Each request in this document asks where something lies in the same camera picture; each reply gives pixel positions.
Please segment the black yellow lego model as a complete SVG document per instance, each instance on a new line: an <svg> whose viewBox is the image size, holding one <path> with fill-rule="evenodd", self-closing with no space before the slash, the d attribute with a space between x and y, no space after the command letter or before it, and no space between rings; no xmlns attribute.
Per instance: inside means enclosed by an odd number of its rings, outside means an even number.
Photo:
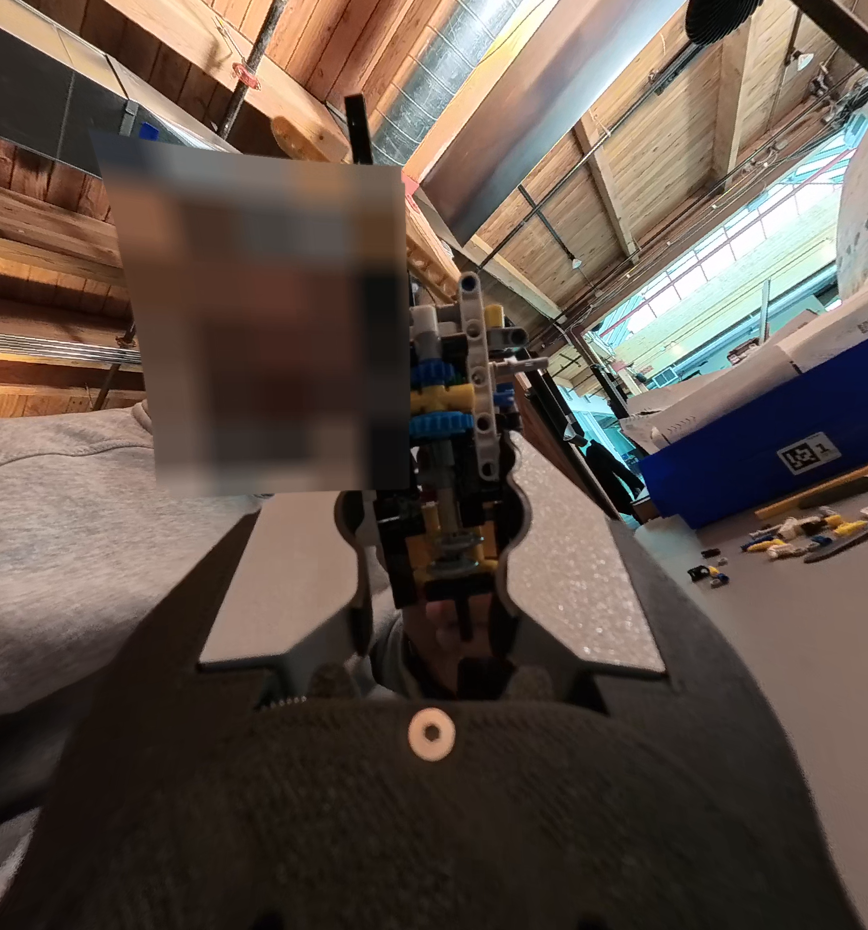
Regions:
<svg viewBox="0 0 868 930"><path fill-rule="evenodd" d="M495 589L506 544L496 519L508 511L502 450L521 429L513 380L547 360L516 356L526 333L484 303L474 273L460 277L453 303L409 313L410 482L379 492L374 516L396 605L452 602L469 642L469 601Z"/></svg>

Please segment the blue storage bin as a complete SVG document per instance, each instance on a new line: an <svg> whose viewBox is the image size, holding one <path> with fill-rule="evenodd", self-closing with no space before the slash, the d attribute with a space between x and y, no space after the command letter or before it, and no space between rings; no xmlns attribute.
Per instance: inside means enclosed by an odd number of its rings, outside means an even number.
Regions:
<svg viewBox="0 0 868 930"><path fill-rule="evenodd" d="M643 459L660 517L692 528L868 464L868 341Z"/></svg>

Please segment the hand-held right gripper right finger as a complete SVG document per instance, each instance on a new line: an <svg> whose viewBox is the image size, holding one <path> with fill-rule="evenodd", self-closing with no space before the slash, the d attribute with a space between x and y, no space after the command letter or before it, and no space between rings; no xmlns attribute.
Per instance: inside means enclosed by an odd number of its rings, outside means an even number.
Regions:
<svg viewBox="0 0 868 930"><path fill-rule="evenodd" d="M510 448L507 488L521 526L498 560L496 651L552 680L665 677L612 520L524 437L510 436Z"/></svg>

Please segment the black round ceiling lamp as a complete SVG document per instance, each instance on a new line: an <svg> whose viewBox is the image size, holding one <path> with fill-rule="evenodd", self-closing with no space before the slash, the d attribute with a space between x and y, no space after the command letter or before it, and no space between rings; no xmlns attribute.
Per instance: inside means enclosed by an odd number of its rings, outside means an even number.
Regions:
<svg viewBox="0 0 868 930"><path fill-rule="evenodd" d="M698 47L718 43L746 22L762 1L689 1L684 28L689 41Z"/></svg>

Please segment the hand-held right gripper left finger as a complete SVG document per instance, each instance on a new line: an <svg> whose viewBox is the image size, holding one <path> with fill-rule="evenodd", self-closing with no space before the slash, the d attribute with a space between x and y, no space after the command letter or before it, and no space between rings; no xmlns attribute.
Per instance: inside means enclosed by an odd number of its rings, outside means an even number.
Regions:
<svg viewBox="0 0 868 930"><path fill-rule="evenodd" d="M266 500L199 656L205 670L314 672L373 638L365 491Z"/></svg>

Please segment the corrugated silver air duct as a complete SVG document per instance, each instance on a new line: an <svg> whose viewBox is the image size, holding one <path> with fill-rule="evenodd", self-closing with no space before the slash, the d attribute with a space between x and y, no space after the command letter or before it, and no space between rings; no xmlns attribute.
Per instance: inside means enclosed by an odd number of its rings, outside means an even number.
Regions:
<svg viewBox="0 0 868 930"><path fill-rule="evenodd" d="M380 91L372 159L404 168L475 68L517 50L553 2L439 2Z"/></svg>

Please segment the pile of loose lego pieces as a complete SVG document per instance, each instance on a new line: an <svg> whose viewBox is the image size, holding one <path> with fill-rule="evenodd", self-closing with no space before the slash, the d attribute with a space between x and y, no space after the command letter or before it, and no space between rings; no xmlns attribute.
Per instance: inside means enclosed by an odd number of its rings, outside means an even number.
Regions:
<svg viewBox="0 0 868 930"><path fill-rule="evenodd" d="M820 564L868 542L868 466L757 511L742 554Z"/></svg>

